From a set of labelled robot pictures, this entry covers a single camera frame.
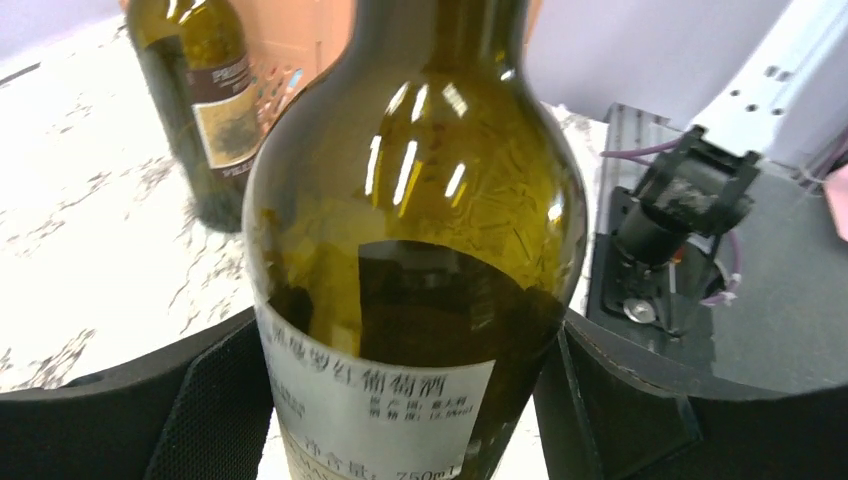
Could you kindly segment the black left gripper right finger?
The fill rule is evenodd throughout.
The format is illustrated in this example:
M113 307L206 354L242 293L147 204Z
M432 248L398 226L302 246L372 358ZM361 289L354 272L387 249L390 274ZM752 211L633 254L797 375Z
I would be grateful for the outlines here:
M575 311L537 382L552 479L843 479L847 390L783 394L724 380Z

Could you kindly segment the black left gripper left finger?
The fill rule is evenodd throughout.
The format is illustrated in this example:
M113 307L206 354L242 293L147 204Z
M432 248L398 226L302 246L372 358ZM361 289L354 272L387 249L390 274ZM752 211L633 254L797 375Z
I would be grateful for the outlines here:
M254 314L1 397L5 479L253 479L272 413Z

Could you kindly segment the dark wine bottle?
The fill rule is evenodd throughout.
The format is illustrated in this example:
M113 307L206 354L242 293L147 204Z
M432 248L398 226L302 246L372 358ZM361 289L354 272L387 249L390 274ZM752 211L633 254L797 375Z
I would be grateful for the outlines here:
M578 283L587 201L525 1L360 1L244 201L290 475L490 479Z

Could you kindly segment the green wine bottle silver neck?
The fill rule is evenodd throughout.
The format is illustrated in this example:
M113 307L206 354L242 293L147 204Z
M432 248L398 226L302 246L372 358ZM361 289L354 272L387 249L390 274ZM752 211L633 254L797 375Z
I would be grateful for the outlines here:
M136 0L126 20L195 216L214 230L240 231L262 128L237 11L226 0Z

